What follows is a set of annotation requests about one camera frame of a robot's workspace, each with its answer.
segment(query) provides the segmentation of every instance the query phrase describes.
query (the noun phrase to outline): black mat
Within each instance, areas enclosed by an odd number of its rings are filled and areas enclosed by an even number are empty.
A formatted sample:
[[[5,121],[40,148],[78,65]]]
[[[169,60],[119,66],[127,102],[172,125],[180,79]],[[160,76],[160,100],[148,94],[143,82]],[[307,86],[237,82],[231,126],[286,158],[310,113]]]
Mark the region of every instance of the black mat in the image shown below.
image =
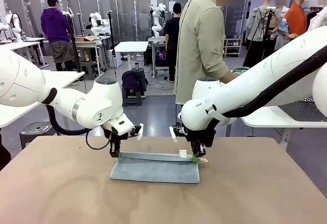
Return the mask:
[[[319,111],[314,102],[298,101],[292,104],[280,105],[287,115],[299,122],[327,122],[327,118]]]

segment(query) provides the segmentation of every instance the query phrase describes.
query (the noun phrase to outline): black shirt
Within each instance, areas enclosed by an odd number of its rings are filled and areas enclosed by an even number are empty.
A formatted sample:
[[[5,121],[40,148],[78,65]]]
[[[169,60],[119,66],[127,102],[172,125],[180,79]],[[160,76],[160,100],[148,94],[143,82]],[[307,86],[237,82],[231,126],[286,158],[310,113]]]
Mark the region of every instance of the black shirt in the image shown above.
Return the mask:
[[[165,35],[169,35],[167,48],[170,50],[177,50],[179,19],[177,17],[168,19],[163,30]]]

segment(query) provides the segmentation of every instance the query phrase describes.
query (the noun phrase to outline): purple hoodie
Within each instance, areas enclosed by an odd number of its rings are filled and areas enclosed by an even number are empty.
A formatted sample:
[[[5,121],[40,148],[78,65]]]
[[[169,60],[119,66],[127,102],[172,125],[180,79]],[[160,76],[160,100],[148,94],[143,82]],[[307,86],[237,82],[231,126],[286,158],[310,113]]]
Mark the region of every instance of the purple hoodie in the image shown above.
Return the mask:
[[[69,31],[67,18],[57,8],[44,9],[41,16],[41,27],[49,43],[56,41],[70,42],[67,33]]]

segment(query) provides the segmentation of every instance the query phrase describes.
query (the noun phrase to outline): hair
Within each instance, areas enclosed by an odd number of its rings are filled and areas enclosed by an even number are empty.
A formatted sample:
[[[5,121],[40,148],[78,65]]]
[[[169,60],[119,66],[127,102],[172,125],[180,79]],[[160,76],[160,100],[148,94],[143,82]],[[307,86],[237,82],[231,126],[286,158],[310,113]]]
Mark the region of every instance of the hair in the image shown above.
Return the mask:
[[[182,5],[180,3],[175,3],[173,6],[173,11],[176,14],[180,14],[182,11]]]
[[[48,0],[49,7],[55,7],[58,0]]]

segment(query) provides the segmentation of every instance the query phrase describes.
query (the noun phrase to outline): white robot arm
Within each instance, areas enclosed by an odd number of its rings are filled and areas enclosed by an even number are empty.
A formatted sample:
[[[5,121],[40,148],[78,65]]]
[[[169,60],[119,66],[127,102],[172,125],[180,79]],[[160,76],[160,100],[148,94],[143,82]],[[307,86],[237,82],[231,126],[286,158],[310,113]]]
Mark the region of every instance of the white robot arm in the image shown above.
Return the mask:
[[[127,139],[129,131],[135,134],[141,129],[124,114],[121,89],[115,80],[97,79],[88,94],[69,88],[49,87],[42,71],[28,60],[11,51],[3,50],[1,55],[0,104],[21,107],[40,102],[47,105],[48,111],[54,107],[86,128],[80,134],[101,126],[110,139],[112,156],[119,155],[120,140]],[[54,125],[54,112],[52,115],[50,121],[57,131],[60,130],[58,132],[78,135]]]
[[[193,99],[181,111],[181,133],[195,156],[211,147],[214,128],[244,117],[263,106],[293,103],[314,96],[327,116],[327,26],[307,32],[228,84],[198,80]]]
[[[152,7],[153,13],[152,16],[154,18],[154,26],[152,27],[152,31],[154,33],[154,37],[159,37],[159,31],[162,30],[162,26],[159,23],[159,18],[165,16],[166,6],[162,3],[159,4],[158,7]]]
[[[100,13],[98,12],[91,13],[90,17],[92,23],[91,31],[93,32],[94,36],[99,36],[104,27],[109,25],[109,22],[102,19]]]
[[[8,10],[8,13],[6,15],[6,24],[0,24],[1,30],[8,30],[10,27],[10,24],[12,23],[12,32],[15,34],[17,41],[22,41],[21,39],[21,27],[20,27],[20,19],[19,16],[16,13],[12,13],[10,10]]]

